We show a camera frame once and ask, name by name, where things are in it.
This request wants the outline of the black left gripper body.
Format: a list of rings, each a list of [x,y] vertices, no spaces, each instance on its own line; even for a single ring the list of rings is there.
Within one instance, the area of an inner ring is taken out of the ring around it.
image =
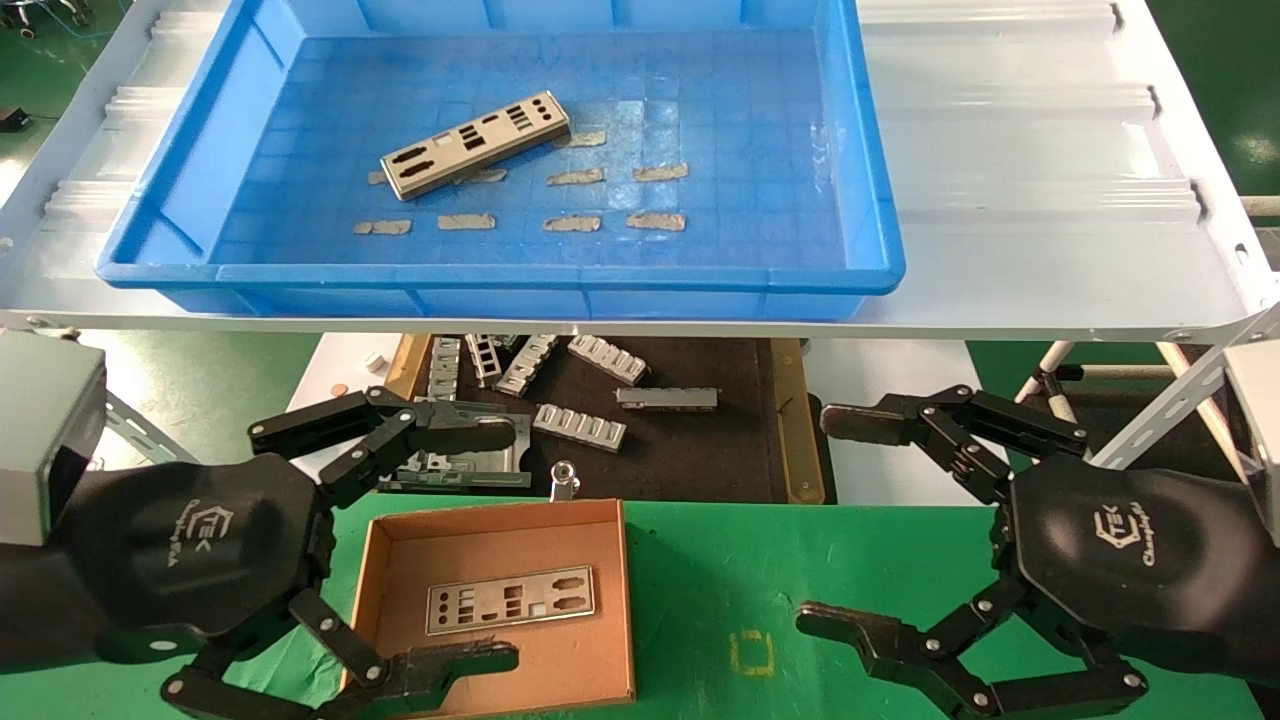
[[[3,670],[207,647],[252,659],[326,579],[333,524],[315,482],[276,455],[90,473],[42,546],[3,546]]]

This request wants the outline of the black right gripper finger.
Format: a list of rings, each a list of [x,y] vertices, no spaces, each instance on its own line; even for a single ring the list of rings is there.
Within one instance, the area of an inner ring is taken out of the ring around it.
[[[795,618],[806,635],[849,644],[868,676],[910,687],[947,719],[1088,719],[1119,714],[1143,698],[1149,684],[1093,630],[1048,628],[1083,669],[984,682],[963,662],[974,644],[1010,618],[1041,602],[1019,579],[1002,577],[933,626],[922,630],[897,618],[805,602]]]
[[[873,406],[828,404],[820,429],[833,439],[915,446],[980,503],[1004,502],[1012,477],[984,442],[1037,460],[1087,451],[1079,425],[969,386],[929,396],[884,395]]]

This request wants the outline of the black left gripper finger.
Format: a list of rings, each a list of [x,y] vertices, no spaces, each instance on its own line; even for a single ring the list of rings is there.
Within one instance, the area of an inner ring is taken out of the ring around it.
[[[288,610],[294,624],[348,671],[349,683],[335,697],[312,708],[230,685],[223,676],[234,653],[209,646],[166,679],[161,700],[195,719],[396,719],[438,710],[462,678],[509,673],[518,666],[518,648],[494,639],[419,647],[383,657],[316,591],[294,594]]]
[[[468,419],[451,402],[411,402],[374,386],[256,421],[248,438],[253,454],[285,460],[348,445],[317,473],[329,505],[347,509],[419,452],[498,451],[515,443],[515,429]]]

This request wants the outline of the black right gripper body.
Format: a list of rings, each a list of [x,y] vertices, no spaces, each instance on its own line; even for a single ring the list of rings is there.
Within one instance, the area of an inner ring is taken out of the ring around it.
[[[1279,551],[1240,483],[1160,469],[1034,465],[1002,506],[1021,618],[1175,673],[1277,684]]]

